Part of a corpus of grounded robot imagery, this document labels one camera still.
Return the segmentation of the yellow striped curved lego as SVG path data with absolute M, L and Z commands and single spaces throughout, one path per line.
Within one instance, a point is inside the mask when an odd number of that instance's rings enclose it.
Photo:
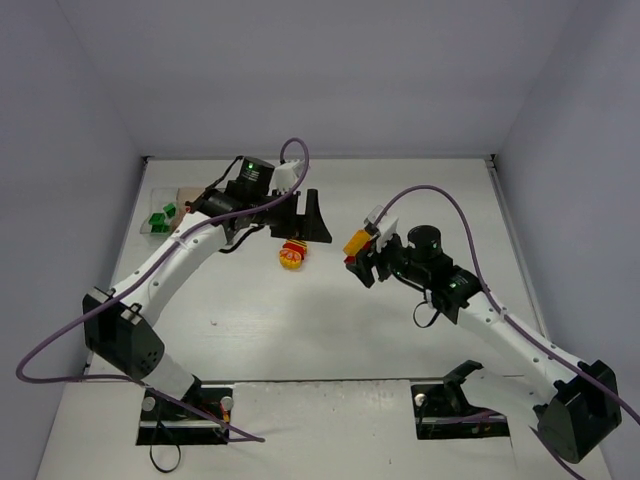
M 287 240 L 283 245 L 283 247 L 286 249 L 290 249 L 292 251 L 301 252 L 302 254 L 306 254 L 308 251 L 307 243 L 305 241 L 296 240 L 296 239 Z

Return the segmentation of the red curved lego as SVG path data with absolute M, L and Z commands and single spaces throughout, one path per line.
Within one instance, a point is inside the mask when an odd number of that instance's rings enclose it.
M 307 254 L 304 242 L 287 241 L 280 251 L 280 256 L 291 261 L 302 261 Z

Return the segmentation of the yellow long lego brick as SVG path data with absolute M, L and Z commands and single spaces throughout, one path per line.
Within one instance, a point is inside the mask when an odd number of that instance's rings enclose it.
M 348 257 L 356 256 L 372 239 L 372 235 L 365 229 L 359 229 L 343 248 L 343 252 Z

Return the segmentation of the yellow butterfly print lego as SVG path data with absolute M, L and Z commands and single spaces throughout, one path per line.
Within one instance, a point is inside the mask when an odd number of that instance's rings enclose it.
M 286 270 L 298 270 L 305 259 L 305 253 L 290 248 L 279 251 L 279 263 Z

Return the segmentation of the small green lego brick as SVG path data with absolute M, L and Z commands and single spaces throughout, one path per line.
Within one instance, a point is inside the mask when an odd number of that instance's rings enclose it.
M 169 203 L 163 207 L 163 210 L 167 216 L 174 216 L 176 213 L 176 206 L 173 203 Z

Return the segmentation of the green slope lego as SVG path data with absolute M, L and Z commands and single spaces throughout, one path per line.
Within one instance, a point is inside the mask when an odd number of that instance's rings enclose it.
M 165 222 L 166 222 L 166 216 L 162 212 L 155 212 L 151 214 L 147 221 L 147 223 L 151 226 L 158 225 L 158 224 L 165 224 Z

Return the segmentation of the red long lego brick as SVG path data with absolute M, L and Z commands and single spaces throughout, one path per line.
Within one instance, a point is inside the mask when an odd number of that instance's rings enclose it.
M 345 260 L 344 262 L 349 264 L 349 263 L 354 263 L 356 261 L 356 257 L 361 253 L 361 252 L 367 252 L 368 249 L 370 247 L 370 243 L 367 242 L 363 245 L 347 245 L 344 247 L 343 252 L 345 253 Z

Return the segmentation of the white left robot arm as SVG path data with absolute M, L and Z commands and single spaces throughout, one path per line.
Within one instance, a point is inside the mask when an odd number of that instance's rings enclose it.
M 298 213 L 297 187 L 308 170 L 305 160 L 273 165 L 244 157 L 238 176 L 224 189 L 209 186 L 185 204 L 175 231 L 129 277 L 108 291 L 93 288 L 82 306 L 86 346 L 119 372 L 190 405 L 201 382 L 174 361 L 154 329 L 174 294 L 200 265 L 228 248 L 251 226 L 267 226 L 275 238 L 329 243 L 318 192 L 307 192 Z

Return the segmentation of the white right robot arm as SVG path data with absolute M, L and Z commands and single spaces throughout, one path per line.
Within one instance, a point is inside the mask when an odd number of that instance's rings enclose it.
M 419 291 L 436 316 L 473 333 L 515 366 L 527 386 L 491 374 L 477 361 L 463 363 L 444 384 L 458 402 L 483 402 L 521 416 L 555 457 L 580 463 L 621 424 L 614 371 L 601 360 L 586 363 L 511 317 L 478 275 L 443 252 L 436 227 L 417 226 L 408 241 L 402 243 L 394 224 L 369 225 L 345 246 L 345 266 L 365 287 L 393 277 Z

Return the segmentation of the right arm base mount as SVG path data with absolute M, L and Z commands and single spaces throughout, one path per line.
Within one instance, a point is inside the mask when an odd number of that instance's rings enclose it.
M 466 379 L 482 370 L 481 363 L 468 360 L 445 375 L 440 383 L 411 385 L 418 440 L 481 440 L 510 436 L 503 415 L 472 405 L 463 392 Z

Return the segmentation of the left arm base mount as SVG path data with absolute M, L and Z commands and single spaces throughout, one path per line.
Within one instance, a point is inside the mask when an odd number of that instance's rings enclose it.
M 203 408 L 219 420 L 229 422 L 233 408 L 231 386 L 204 386 Z M 137 430 L 137 446 L 210 446 L 224 445 L 230 433 L 220 425 L 202 418 L 151 390 L 144 391 Z

